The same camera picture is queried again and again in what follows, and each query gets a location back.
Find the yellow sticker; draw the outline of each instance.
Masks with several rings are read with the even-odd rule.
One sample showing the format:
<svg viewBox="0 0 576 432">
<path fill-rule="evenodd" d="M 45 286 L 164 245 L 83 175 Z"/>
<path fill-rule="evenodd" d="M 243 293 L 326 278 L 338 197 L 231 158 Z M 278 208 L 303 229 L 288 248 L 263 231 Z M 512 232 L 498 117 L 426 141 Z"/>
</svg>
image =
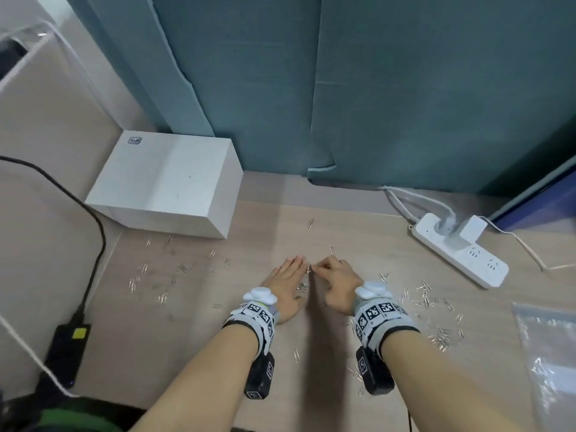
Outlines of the yellow sticker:
<svg viewBox="0 0 576 432">
<path fill-rule="evenodd" d="M 75 329 L 74 333 L 72 334 L 72 339 L 84 339 L 85 337 L 86 337 L 85 327 L 79 327 Z"/>
</svg>

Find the hand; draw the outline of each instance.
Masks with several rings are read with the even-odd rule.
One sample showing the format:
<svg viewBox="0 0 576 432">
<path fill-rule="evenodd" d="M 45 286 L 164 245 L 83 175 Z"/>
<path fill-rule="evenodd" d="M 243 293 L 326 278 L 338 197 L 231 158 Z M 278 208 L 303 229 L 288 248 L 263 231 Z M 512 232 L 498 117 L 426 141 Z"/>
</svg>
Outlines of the hand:
<svg viewBox="0 0 576 432">
<path fill-rule="evenodd" d="M 270 276 L 262 282 L 262 286 L 270 288 L 270 291 L 278 298 L 276 307 L 280 312 L 278 324 L 291 320 L 306 304 L 304 297 L 296 297 L 296 288 L 306 274 L 308 262 L 306 258 L 298 256 L 288 257 L 282 267 L 276 267 Z"/>
<path fill-rule="evenodd" d="M 364 284 L 350 264 L 345 260 L 338 260 L 336 256 L 328 256 L 316 265 L 312 270 L 321 278 L 330 283 L 326 292 L 326 304 L 345 315 L 354 315 L 352 306 L 356 294 L 354 290 Z"/>
</svg>

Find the person's right hand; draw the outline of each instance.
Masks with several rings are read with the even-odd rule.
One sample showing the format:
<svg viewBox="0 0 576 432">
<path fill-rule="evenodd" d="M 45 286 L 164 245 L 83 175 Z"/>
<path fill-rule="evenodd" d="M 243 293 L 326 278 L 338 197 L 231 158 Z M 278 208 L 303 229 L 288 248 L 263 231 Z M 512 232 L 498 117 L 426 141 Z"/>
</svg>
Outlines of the person's right hand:
<svg viewBox="0 0 576 432">
<path fill-rule="evenodd" d="M 312 270 L 330 284 L 326 292 L 326 304 L 345 315 L 354 315 L 354 290 L 364 284 L 350 264 L 345 260 L 338 260 L 336 256 L 326 259 L 312 266 Z"/>
</svg>

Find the white power strip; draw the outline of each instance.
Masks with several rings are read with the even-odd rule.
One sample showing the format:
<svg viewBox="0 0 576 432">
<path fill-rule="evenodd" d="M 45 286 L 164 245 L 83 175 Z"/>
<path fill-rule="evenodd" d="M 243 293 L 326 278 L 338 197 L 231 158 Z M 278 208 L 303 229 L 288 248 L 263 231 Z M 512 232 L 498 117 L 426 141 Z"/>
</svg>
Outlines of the white power strip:
<svg viewBox="0 0 576 432">
<path fill-rule="evenodd" d="M 414 237 L 484 288 L 499 287 L 508 275 L 508 265 L 476 243 L 463 245 L 465 241 L 453 235 L 438 234 L 434 227 L 439 221 L 432 213 L 424 215 L 412 227 Z"/>
</svg>

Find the person's left arm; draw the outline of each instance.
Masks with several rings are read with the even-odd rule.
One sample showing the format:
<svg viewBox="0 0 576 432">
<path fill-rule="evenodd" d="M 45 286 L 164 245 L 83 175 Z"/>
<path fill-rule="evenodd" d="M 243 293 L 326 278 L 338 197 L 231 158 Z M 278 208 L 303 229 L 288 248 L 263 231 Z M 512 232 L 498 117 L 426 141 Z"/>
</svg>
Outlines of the person's left arm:
<svg viewBox="0 0 576 432">
<path fill-rule="evenodd" d="M 303 256 L 288 258 L 262 284 L 277 297 L 278 324 L 305 304 L 295 294 L 306 267 Z M 132 432 L 228 432 L 258 349 L 259 340 L 250 327 L 227 325 L 186 365 Z"/>
</svg>

